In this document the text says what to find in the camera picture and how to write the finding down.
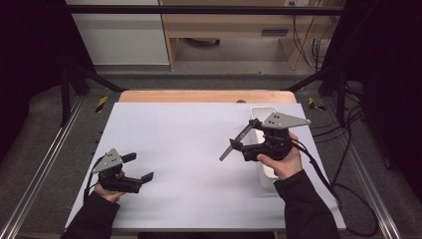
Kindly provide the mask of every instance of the table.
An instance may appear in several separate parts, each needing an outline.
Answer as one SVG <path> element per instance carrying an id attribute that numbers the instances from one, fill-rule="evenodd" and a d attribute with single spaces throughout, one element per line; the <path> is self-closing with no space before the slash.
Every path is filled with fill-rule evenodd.
<path id="1" fill-rule="evenodd" d="M 243 100 L 247 104 L 236 104 Z M 126 176 L 154 171 L 138 194 L 123 197 L 114 229 L 127 231 L 277 231 L 285 227 L 284 202 L 259 183 L 254 163 L 233 151 L 218 158 L 248 123 L 251 107 L 272 106 L 304 118 L 302 106 L 288 92 L 129 91 L 121 94 L 108 119 L 93 159 L 111 147 L 137 153 L 126 163 Z M 317 149 L 308 126 L 292 128 L 310 153 Z M 334 198 L 303 156 L 304 169 L 331 209 L 337 226 L 344 221 Z M 67 225 L 82 206 L 82 185 Z"/>

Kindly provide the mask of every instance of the metal frame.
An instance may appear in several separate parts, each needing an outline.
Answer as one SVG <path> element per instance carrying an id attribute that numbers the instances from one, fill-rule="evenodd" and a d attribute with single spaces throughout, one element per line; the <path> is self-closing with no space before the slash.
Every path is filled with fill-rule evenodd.
<path id="1" fill-rule="evenodd" d="M 53 143 L 44 156 L 43 161 L 38 167 L 38 170 L 28 185 L 24 195 L 22 196 L 12 215 L 7 220 L 5 226 L 1 229 L 1 239 L 12 239 L 15 238 L 18 234 L 19 229 L 21 228 L 29 210 L 31 209 L 32 204 L 34 203 L 38 193 L 41 190 L 41 187 L 43 186 L 44 181 L 47 178 L 47 175 L 49 174 L 51 167 L 53 166 L 53 163 L 56 160 L 56 157 L 58 156 L 63 144 L 65 143 L 65 140 L 78 116 L 84 100 L 85 97 L 77 97 L 77 100 L 73 105 L 72 114 L 68 120 L 68 123 L 59 129 L 55 139 L 53 140 Z"/>
<path id="2" fill-rule="evenodd" d="M 68 5 L 47 6 L 48 10 L 75 14 L 217 14 L 217 15 L 298 15 L 344 16 L 359 10 L 343 7 L 260 7 L 260 6 L 143 6 L 143 5 Z"/>

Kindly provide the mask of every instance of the wire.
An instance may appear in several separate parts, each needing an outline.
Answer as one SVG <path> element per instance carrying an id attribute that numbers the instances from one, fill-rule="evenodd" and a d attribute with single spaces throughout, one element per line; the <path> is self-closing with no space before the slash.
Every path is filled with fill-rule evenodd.
<path id="1" fill-rule="evenodd" d="M 345 130 L 344 130 L 343 132 L 341 132 L 339 135 L 336 135 L 336 136 L 334 136 L 334 137 L 332 137 L 332 138 L 329 138 L 329 139 L 326 139 L 326 140 L 316 141 L 316 143 L 323 143 L 323 142 L 328 142 L 328 141 L 334 140 L 334 139 L 336 139 L 336 138 L 338 138 L 338 137 L 342 136 L 342 135 L 343 135 L 346 131 L 347 131 L 347 129 L 345 129 Z"/>
<path id="2" fill-rule="evenodd" d="M 315 69 L 315 70 L 317 71 L 316 67 L 314 67 L 314 66 L 311 64 L 310 57 L 308 56 L 308 50 L 307 50 L 307 52 L 305 53 L 305 56 L 307 57 L 307 58 L 306 58 L 306 60 L 307 60 L 307 63 L 309 64 L 309 66 L 310 66 L 311 68 L 313 68 L 313 69 Z"/>
<path id="3" fill-rule="evenodd" d="M 335 198 L 337 201 L 338 208 L 341 208 L 341 200 L 338 197 L 337 193 L 333 190 L 332 186 L 329 184 L 329 182 L 326 180 L 326 178 L 323 176 L 322 171 L 320 170 L 319 166 L 317 165 L 317 161 L 313 158 L 313 156 L 310 154 L 310 152 L 307 150 L 307 148 L 298 140 L 292 139 L 292 146 L 303 152 L 307 155 L 307 157 L 310 159 L 310 164 L 314 167 L 317 176 L 323 183 L 323 185 L 328 189 L 328 191 L 331 193 L 331 195 Z"/>
<path id="4" fill-rule="evenodd" d="M 90 189 L 91 188 L 93 188 L 93 187 L 95 187 L 97 184 L 99 184 L 100 182 L 98 181 L 98 182 L 96 182 L 96 183 L 94 183 L 94 185 L 92 185 L 91 187 L 90 187 Z"/>
<path id="5" fill-rule="evenodd" d="M 312 126 L 312 127 L 311 127 L 311 129 L 328 127 L 328 126 L 330 126 L 330 125 L 332 125 L 332 124 L 335 124 L 335 123 L 337 123 L 337 122 L 338 122 L 338 120 L 333 121 L 333 122 L 331 122 L 331 123 L 329 123 L 329 124 L 326 124 L 326 125 L 323 125 L 323 126 Z"/>
<path id="6" fill-rule="evenodd" d="M 94 166 L 93 166 L 93 169 L 100 163 L 100 161 L 103 159 L 104 157 L 102 156 L 102 157 L 100 157 L 99 159 L 97 159 L 97 161 L 96 161 L 96 163 L 94 163 Z M 88 199 L 88 196 L 90 195 L 90 190 L 91 190 L 91 188 L 93 188 L 95 185 L 97 185 L 98 184 L 98 182 L 96 183 L 96 184 L 94 184 L 94 185 L 92 185 L 92 186 L 90 186 L 91 185 L 91 180 L 93 179 L 93 169 L 91 170 L 91 172 L 90 172 L 90 177 L 88 178 L 88 181 L 87 181 L 87 187 L 85 188 L 85 190 L 84 190 L 84 203 L 87 201 L 87 199 Z"/>
<path id="7" fill-rule="evenodd" d="M 355 115 L 350 117 L 350 119 L 347 119 L 346 122 L 350 122 L 350 123 L 355 122 L 357 119 L 359 119 L 361 117 L 361 115 L 360 115 L 361 113 L 362 113 L 362 111 L 357 112 Z M 319 134 L 315 134 L 315 135 L 313 135 L 313 137 L 319 137 L 319 136 L 327 135 L 330 132 L 333 132 L 333 131 L 335 131 L 336 129 L 339 129 L 339 128 L 341 128 L 341 125 L 338 125 L 338 126 L 332 128 L 332 129 L 328 130 L 328 131 L 325 131 L 325 132 L 322 132 L 322 133 L 319 133 Z"/>
<path id="8" fill-rule="evenodd" d="M 355 107 L 355 108 L 353 108 L 352 110 L 350 110 L 350 112 L 349 112 L 349 114 L 348 114 L 348 119 L 347 119 L 347 125 L 348 125 L 348 128 L 343 132 L 343 133 L 345 133 L 346 131 L 348 131 L 349 132 L 349 141 L 350 141 L 350 139 L 351 139 L 351 134 L 350 134 L 350 132 L 351 132 L 351 129 L 350 129 L 350 124 L 352 123 L 352 118 L 353 117 L 355 117 L 355 116 L 358 116 L 360 113 L 361 113 L 361 111 L 360 112 L 358 112 L 358 113 L 356 113 L 355 115 L 353 115 L 353 117 L 351 116 L 351 113 L 353 112 L 353 111 L 355 111 L 356 109 L 358 109 L 360 106 L 357 106 L 357 107 Z M 320 168 L 319 168 L 319 166 L 317 165 L 317 161 L 313 158 L 313 156 L 309 153 L 309 151 L 307 150 L 307 148 L 304 146 L 304 144 L 303 143 L 301 143 L 300 141 L 298 141 L 298 140 L 296 140 L 296 139 L 292 139 L 292 146 L 294 146 L 294 147 L 296 147 L 298 150 L 300 150 L 301 152 L 303 152 L 304 154 L 306 154 L 307 155 L 307 157 L 310 159 L 310 164 L 314 167 L 314 169 L 315 169 L 315 171 L 316 171 L 316 174 L 318 175 L 318 177 L 319 177 L 319 179 L 322 181 L 322 183 L 325 185 L 325 187 L 328 189 L 328 191 L 332 194 L 332 196 L 335 198 L 335 200 L 337 201 L 337 205 L 338 205 L 338 208 L 339 208 L 339 210 L 342 210 L 342 204 L 341 204 L 341 199 L 340 199 L 340 197 L 338 196 L 338 194 L 334 191 L 334 187 L 335 186 L 338 186 L 338 187 L 341 187 L 341 188 L 343 188 L 343 189 L 345 189 L 345 190 L 347 190 L 347 191 L 349 191 L 351 194 L 353 194 L 356 198 L 358 198 L 368 209 L 369 209 L 369 212 L 371 213 L 371 215 L 372 215 L 372 217 L 373 217 L 373 219 L 374 219 L 374 224 L 375 224 L 375 226 L 374 226 L 374 229 L 370 232 L 370 233 L 367 233 L 367 234 L 365 234 L 365 233 L 361 233 L 361 232 L 357 232 L 357 231 L 355 231 L 355 230 L 353 230 L 353 229 L 350 229 L 349 227 L 347 227 L 346 226 L 346 230 L 347 231 L 349 231 L 350 233 L 352 233 L 352 234 L 354 234 L 354 235 L 357 235 L 357 236 L 360 236 L 360 237 L 372 237 L 372 236 L 374 236 L 377 232 L 378 232 L 378 230 L 379 230 L 379 228 L 378 228 L 378 218 L 376 217 L 376 213 L 375 213 L 375 211 L 372 209 L 372 207 L 360 196 L 360 195 L 358 195 L 355 191 L 353 191 L 352 189 L 350 189 L 350 188 L 348 188 L 347 186 L 344 186 L 344 185 L 342 185 L 342 184 L 339 184 L 339 183 L 337 183 L 336 182 L 336 177 L 334 178 L 334 181 L 332 182 L 332 183 L 329 183 L 326 179 L 325 179 L 325 177 L 322 175 L 322 172 L 320 171 Z M 349 142 L 348 142 L 348 144 L 347 144 L 347 147 L 346 147 L 346 150 L 344 151 L 344 153 L 346 153 L 347 152 L 347 149 L 348 149 L 348 146 L 349 146 Z M 339 173 L 339 170 L 340 170 L 340 168 L 342 167 L 342 163 L 344 162 L 344 159 L 345 159 L 345 154 L 342 156 L 342 158 L 341 158 L 341 164 L 340 164 L 340 166 L 338 167 L 338 169 L 337 169 L 337 173 L 336 173 L 336 176 L 338 176 L 338 173 Z"/>
<path id="9" fill-rule="evenodd" d="M 299 38 L 299 34 L 296 28 L 296 15 L 293 15 L 293 42 L 295 43 L 296 48 L 298 49 L 299 53 L 302 55 L 302 57 L 305 59 L 305 61 L 307 62 L 307 65 L 311 68 L 313 68 L 314 66 L 311 64 L 311 62 L 308 60 L 306 53 L 304 51 L 304 45 L 302 45 L 301 43 L 301 39 Z"/>
<path id="10" fill-rule="evenodd" d="M 350 115 L 351 115 L 351 113 L 352 113 L 354 110 L 358 109 L 358 108 L 360 108 L 360 106 L 357 106 L 357 107 L 354 107 L 353 109 L 351 109 L 351 110 L 350 110 L 350 112 L 348 112 L 348 116 L 347 116 L 347 117 L 350 119 Z M 337 171 L 336 171 L 336 173 L 335 173 L 334 180 L 332 181 L 332 184 L 335 184 L 335 183 L 336 183 L 336 181 L 337 181 L 337 179 L 338 179 L 338 175 L 339 175 L 339 173 L 340 173 L 340 171 L 341 171 L 342 165 L 344 164 L 345 156 L 346 156 L 346 154 L 347 154 L 347 152 L 348 152 L 348 148 L 350 147 L 350 143 L 351 143 L 350 120 L 348 120 L 348 121 L 346 122 L 346 128 L 347 128 L 347 133 L 348 133 L 348 140 L 347 140 L 347 144 L 346 144 L 346 146 L 345 146 L 345 149 L 344 149 L 343 155 L 342 155 L 342 157 L 341 157 L 340 164 L 339 164 L 339 166 L 338 166 L 338 168 L 337 168 Z"/>
<path id="11" fill-rule="evenodd" d="M 322 45 L 322 43 L 320 42 L 320 39 L 317 39 L 317 40 L 313 39 L 313 42 L 310 43 L 310 45 L 311 45 L 311 51 L 312 51 L 312 54 L 313 54 L 313 59 L 316 62 L 316 69 L 321 69 L 321 67 L 319 67 L 317 64 L 320 63 L 322 65 L 323 59 L 325 58 L 325 56 L 319 55 L 319 48 L 320 48 L 320 45 Z"/>
<path id="12" fill-rule="evenodd" d="M 369 205 L 369 203 L 367 203 L 365 201 L 365 199 L 363 199 L 359 194 L 357 194 L 355 191 L 353 191 L 349 187 L 346 187 L 346 186 L 344 186 L 344 185 L 342 185 L 340 183 L 335 183 L 332 186 L 341 187 L 341 188 L 347 190 L 348 192 L 350 192 L 351 194 L 353 194 L 355 197 L 357 197 L 369 209 L 369 212 L 371 213 L 371 215 L 373 217 L 373 220 L 374 220 L 374 223 L 375 223 L 375 226 L 374 226 L 373 230 L 370 233 L 367 233 L 367 234 L 361 233 L 361 232 L 356 232 L 355 230 L 352 230 L 352 229 L 350 229 L 347 226 L 345 227 L 345 229 L 347 231 L 349 231 L 349 232 L 357 235 L 357 236 L 360 236 L 360 237 L 373 237 L 378 232 L 378 230 L 379 230 L 379 227 L 378 227 L 379 220 L 378 220 L 378 217 L 376 217 L 375 211 L 372 209 L 372 207 Z"/>

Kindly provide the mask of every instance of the aluminum rail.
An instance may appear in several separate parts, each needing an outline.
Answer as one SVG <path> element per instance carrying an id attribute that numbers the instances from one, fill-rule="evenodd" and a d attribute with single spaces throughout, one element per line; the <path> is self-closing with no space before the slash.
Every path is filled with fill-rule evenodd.
<path id="1" fill-rule="evenodd" d="M 67 5 L 46 6 L 48 10 L 75 14 L 216 14 L 216 15 L 296 15 L 344 16 L 361 13 L 343 7 L 261 7 L 261 6 L 145 6 L 145 5 Z"/>
<path id="2" fill-rule="evenodd" d="M 51 144 L 49 150 L 44 156 L 43 161 L 38 167 L 38 170 L 32 178 L 24 195 L 22 196 L 12 215 L 9 217 L 5 226 L 0 231 L 1 239 L 13 239 L 18 234 L 19 229 L 21 228 L 26 216 L 28 215 L 32 204 L 34 203 L 38 193 L 40 192 L 40 189 L 43 186 L 43 183 L 47 178 L 47 175 L 78 116 L 84 99 L 85 97 L 77 97 L 77 100 L 73 105 L 72 114 L 68 120 L 68 123 L 60 127 L 53 143 Z"/>
<path id="3" fill-rule="evenodd" d="M 336 116 L 334 113 L 334 109 L 335 109 L 334 103 L 332 102 L 332 100 L 325 101 L 325 102 L 327 105 L 327 109 L 329 110 L 329 113 L 331 114 L 332 118 L 336 119 Z M 343 143 L 345 147 L 347 145 L 348 133 L 347 132 L 344 133 L 341 136 L 341 139 L 342 139 L 341 142 Z M 348 151 L 349 151 L 348 155 L 350 156 L 349 160 L 350 160 L 351 167 L 353 168 L 353 171 L 356 174 L 357 179 L 359 180 L 360 186 L 362 188 L 363 193 L 366 196 L 366 199 L 369 205 L 375 211 L 375 214 L 379 220 L 379 228 L 384 234 L 384 237 L 386 239 L 402 238 L 400 236 L 400 233 L 398 232 L 398 229 L 393 219 L 391 218 L 390 213 L 388 212 L 387 207 L 384 204 L 384 201 L 379 195 L 379 192 L 376 189 L 375 184 L 373 183 L 362 161 L 360 160 L 360 157 L 353 143 L 350 143 L 350 147 Z"/>

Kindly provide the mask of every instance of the white table surface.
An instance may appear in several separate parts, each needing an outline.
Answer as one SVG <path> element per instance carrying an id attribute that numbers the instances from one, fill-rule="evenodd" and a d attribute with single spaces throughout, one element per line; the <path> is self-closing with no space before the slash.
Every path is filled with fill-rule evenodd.
<path id="1" fill-rule="evenodd" d="M 305 118 L 299 104 L 116 103 L 90 166 L 115 148 L 120 155 L 137 153 L 125 163 L 128 177 L 154 172 L 139 193 L 123 196 L 113 228 L 135 231 L 275 231 L 286 227 L 284 201 L 259 183 L 255 163 L 233 150 L 218 158 L 248 124 L 253 107 Z M 291 128 L 324 173 L 308 126 Z M 246 136 L 242 141 L 250 144 Z M 334 215 L 343 218 L 334 198 L 317 177 L 308 157 L 303 166 L 316 191 Z M 66 227 L 83 205 L 89 172 Z"/>

